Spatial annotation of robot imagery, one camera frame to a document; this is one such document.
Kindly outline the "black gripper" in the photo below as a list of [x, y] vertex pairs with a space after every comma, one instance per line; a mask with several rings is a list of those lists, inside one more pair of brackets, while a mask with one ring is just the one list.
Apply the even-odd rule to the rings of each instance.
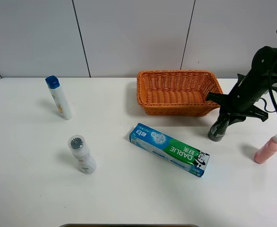
[[207, 101], [220, 105], [219, 115], [229, 115], [229, 123], [243, 122], [247, 117], [268, 119], [268, 113], [254, 104], [268, 90], [268, 75], [239, 74], [238, 81], [229, 94], [209, 92]]

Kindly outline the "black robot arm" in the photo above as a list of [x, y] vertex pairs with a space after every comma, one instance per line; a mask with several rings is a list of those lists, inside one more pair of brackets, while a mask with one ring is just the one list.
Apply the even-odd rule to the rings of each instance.
[[269, 87], [277, 83], [277, 48], [265, 46], [254, 55], [247, 75], [238, 74], [237, 83], [229, 94], [209, 93], [206, 100], [220, 105], [217, 122], [242, 122], [246, 117], [263, 122], [268, 114], [254, 104]]

